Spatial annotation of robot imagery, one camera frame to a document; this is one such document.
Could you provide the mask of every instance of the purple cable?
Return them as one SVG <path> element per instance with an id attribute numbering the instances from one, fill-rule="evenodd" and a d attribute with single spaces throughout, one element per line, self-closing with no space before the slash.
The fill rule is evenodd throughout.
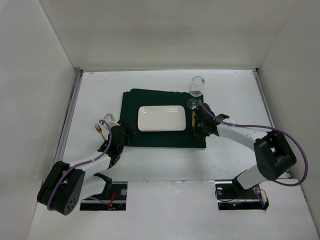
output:
<path id="1" fill-rule="evenodd" d="M 54 199 L 54 196 L 58 190 L 58 187 L 60 186 L 60 184 L 62 184 L 62 182 L 65 180 L 66 176 L 68 175 L 68 173 L 70 173 L 73 169 L 77 168 L 77 167 L 80 167 L 82 165 L 85 165 L 85 164 L 89 164 L 89 163 L 92 163 L 94 161 L 97 161 L 98 159 L 100 159 L 103 155 L 106 154 L 106 152 L 108 151 L 109 147 L 110 147 L 110 144 L 111 144 L 111 140 L 112 140 L 112 135 L 111 135 L 111 129 L 109 127 L 109 125 L 106 123 L 105 120 L 101 119 L 99 120 L 99 123 L 104 123 L 106 125 L 106 127 L 108 128 L 109 130 L 109 137 L 108 137 L 108 145 L 106 146 L 105 150 L 103 151 L 103 153 L 101 153 L 101 155 L 97 156 L 95 159 L 92 160 L 88 160 L 88 161 L 84 161 L 84 162 L 80 162 L 72 167 L 70 167 L 63 175 L 62 177 L 59 179 L 59 181 L 57 182 L 57 184 L 55 185 L 50 197 L 49 197 L 49 201 L 46 205 L 46 208 L 49 210 L 49 211 L 53 211 L 51 209 L 51 202 L 52 200 Z"/>
<path id="2" fill-rule="evenodd" d="M 90 196 L 90 197 L 88 197 L 88 199 L 96 200 L 96 201 L 98 201 L 98 202 L 101 203 L 101 204 L 104 204 L 104 205 L 109 206 L 109 203 L 106 203 L 106 202 L 104 202 L 104 201 L 102 201 L 102 200 L 100 200 L 100 199 L 98 199 L 98 198 L 96 198 L 96 197 L 94 197 L 94 196 Z"/>
<path id="3" fill-rule="evenodd" d="M 279 182 L 279 181 L 274 181 L 277 184 L 283 185 L 283 186 L 287 186 L 287 187 L 295 187 L 298 186 L 300 184 L 302 184 L 308 175 L 308 169 L 309 169 L 309 164 L 308 164 L 308 160 L 307 160 L 307 156 L 305 151 L 303 150 L 302 146 L 298 143 L 298 141 L 289 133 L 287 133 L 286 131 L 283 131 L 279 128 L 276 127 L 271 127 L 271 126 L 263 126 L 263 125 L 251 125 L 251 124 L 233 124 L 233 123 L 229 123 L 229 122 L 225 122 L 220 120 L 219 118 L 217 118 L 216 116 L 212 115 L 211 112 L 209 112 L 206 107 L 203 105 L 203 103 L 201 102 L 201 100 L 199 100 L 199 103 L 201 105 L 201 107 L 203 108 L 203 110 L 210 116 L 212 117 L 214 120 L 216 120 L 217 122 L 221 123 L 221 124 L 225 124 L 228 126 L 232 126 L 232 127 L 239 127 L 239 128 L 260 128 L 260 129 L 269 129 L 269 130 L 274 130 L 277 131 L 279 133 L 282 133 L 283 135 L 287 136 L 288 138 L 290 138 L 294 144 L 298 147 L 298 149 L 300 150 L 302 157 L 303 157 L 303 161 L 304 161 L 304 173 L 302 178 L 300 179 L 300 181 L 294 183 L 294 184 L 287 184 L 287 183 L 283 183 L 283 182 Z"/>

